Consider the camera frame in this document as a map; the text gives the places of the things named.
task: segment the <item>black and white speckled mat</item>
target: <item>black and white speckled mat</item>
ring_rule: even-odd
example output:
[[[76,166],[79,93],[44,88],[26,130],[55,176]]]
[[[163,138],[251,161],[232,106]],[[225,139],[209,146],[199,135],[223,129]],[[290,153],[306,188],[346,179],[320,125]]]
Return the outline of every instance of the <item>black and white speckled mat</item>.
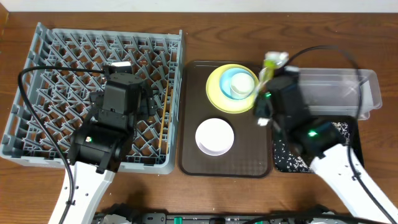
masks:
[[[344,122],[332,122],[339,132],[347,139],[349,139],[349,126]],[[273,149],[275,167],[281,172],[312,172],[307,165],[293,155],[287,148],[278,134],[273,134]]]

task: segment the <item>white wall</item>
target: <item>white wall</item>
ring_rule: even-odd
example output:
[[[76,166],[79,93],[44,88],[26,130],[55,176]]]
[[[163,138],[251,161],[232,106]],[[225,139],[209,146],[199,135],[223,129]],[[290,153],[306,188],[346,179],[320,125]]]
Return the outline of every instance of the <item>white wall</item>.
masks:
[[[398,12],[398,0],[0,0],[10,12]]]

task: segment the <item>wooden table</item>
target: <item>wooden table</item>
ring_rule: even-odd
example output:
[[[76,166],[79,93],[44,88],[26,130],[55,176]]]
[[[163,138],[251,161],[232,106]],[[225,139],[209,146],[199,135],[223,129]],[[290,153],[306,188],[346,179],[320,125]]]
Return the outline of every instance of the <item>wooden table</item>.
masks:
[[[307,13],[10,13],[0,43],[0,130],[3,131],[38,22],[48,28],[178,34],[186,38],[185,61],[260,63],[269,50],[290,54],[335,44],[377,73],[383,107],[360,121],[366,169],[398,205],[398,15]],[[349,68],[337,53],[300,57],[301,67]],[[0,223],[47,223],[64,170],[22,167],[0,160]],[[267,213],[323,204],[346,212],[340,199],[312,174],[273,171],[265,179],[190,177],[175,167],[169,175],[118,173],[98,211],[114,203],[170,213]]]

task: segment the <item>gray dish rack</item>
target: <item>gray dish rack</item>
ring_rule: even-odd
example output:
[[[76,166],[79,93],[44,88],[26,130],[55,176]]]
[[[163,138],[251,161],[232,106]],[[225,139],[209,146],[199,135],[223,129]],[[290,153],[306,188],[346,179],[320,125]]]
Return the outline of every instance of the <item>gray dish rack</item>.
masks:
[[[133,73],[152,87],[157,114],[138,122],[132,149],[119,171],[169,174],[174,169],[177,146],[185,47],[182,34],[182,30],[179,35],[50,30],[38,23],[24,68],[56,65],[100,70],[112,62],[130,61]],[[165,95],[167,82],[169,91]],[[105,83],[99,73],[37,70],[24,76],[30,101],[66,154],[70,135],[90,110],[88,94],[103,91]],[[163,110],[166,112],[159,147]],[[1,141],[0,156],[23,166],[64,167],[51,142],[26,110],[19,90]]]

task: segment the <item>cable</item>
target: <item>cable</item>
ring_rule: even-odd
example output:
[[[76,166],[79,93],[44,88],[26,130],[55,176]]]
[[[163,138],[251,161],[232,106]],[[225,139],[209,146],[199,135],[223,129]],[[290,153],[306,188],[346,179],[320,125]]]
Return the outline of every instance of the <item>cable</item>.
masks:
[[[267,215],[259,218],[255,218],[249,221],[244,222],[243,224],[255,224],[257,222],[264,222],[276,219],[286,219],[286,218],[295,218],[299,220],[310,220],[313,218],[322,218],[322,219],[332,219],[332,220],[341,220],[346,223],[365,223],[365,224],[381,224],[381,222],[376,222],[373,220],[367,220],[364,218],[356,218],[349,217],[346,215],[331,215],[331,214],[310,214],[310,213],[286,213],[286,214],[275,214],[275,215]]]
[[[337,50],[339,51],[341,54],[343,54],[345,56],[345,58],[350,62],[350,64],[353,66],[353,68],[355,69],[355,73],[358,79],[358,109],[356,110],[356,114],[355,114],[355,120],[353,121],[353,128],[351,130],[349,139],[348,139],[348,144],[347,144],[347,154],[348,154],[348,162],[349,165],[351,166],[351,170],[354,173],[354,176],[356,177],[356,179],[358,180],[359,184],[362,186],[363,190],[367,193],[367,195],[369,196],[369,198],[373,201],[373,203],[380,209],[380,211],[388,218],[388,220],[392,223],[392,224],[397,224],[397,222],[391,217],[391,215],[387,212],[387,210],[377,201],[377,199],[374,197],[374,195],[370,192],[370,190],[366,187],[366,185],[364,184],[364,182],[361,180],[360,175],[358,174],[358,172],[356,171],[354,164],[353,164],[353,160],[351,158],[351,146],[353,144],[353,140],[354,140],[354,134],[356,132],[356,129],[358,128],[356,122],[359,119],[359,116],[361,114],[361,108],[362,108],[362,94],[361,94],[361,72],[359,71],[359,66],[356,63],[355,59],[351,56],[351,54],[349,54],[348,52],[339,49],[337,46],[333,46],[333,45],[320,45],[320,46],[315,46],[315,47],[309,47],[307,49],[301,50],[298,53],[296,53],[295,55],[293,55],[286,63],[283,67],[279,68],[277,73],[280,73],[281,71],[283,71],[284,67],[289,65],[295,58],[297,58],[299,55],[304,54],[305,52],[309,52],[311,50]]]
[[[50,132],[47,130],[45,127],[44,123],[40,120],[39,116],[33,109],[32,104],[30,103],[28,96],[26,95],[25,89],[24,89],[24,84],[22,81],[22,77],[24,76],[25,73],[31,72],[34,70],[44,70],[44,69],[56,69],[56,70],[66,70],[66,71],[72,71],[72,72],[95,72],[95,73],[104,73],[104,71],[101,70],[91,70],[91,69],[81,69],[81,68],[64,68],[64,67],[58,67],[58,66],[36,66],[36,67],[31,67],[31,68],[26,68],[23,69],[19,75],[18,75],[18,87],[19,91],[21,93],[21,97],[25,102],[25,105],[31,115],[35,118],[35,120],[38,122],[39,126],[43,129],[45,135],[48,137],[48,139],[52,142],[55,150],[57,151],[58,155],[60,156],[63,164],[65,165],[65,169],[67,170],[68,177],[69,177],[69,198],[67,201],[67,204],[65,206],[65,210],[63,211],[63,214],[60,219],[60,224],[63,223],[65,220],[65,217],[67,216],[67,213],[69,211],[70,205],[73,203],[73,194],[75,193],[75,186],[73,184],[73,176],[72,176],[72,171],[70,169],[70,164],[68,163],[66,157],[63,155],[63,152],[61,151],[59,145],[57,142],[54,140],[53,136],[50,134]]]

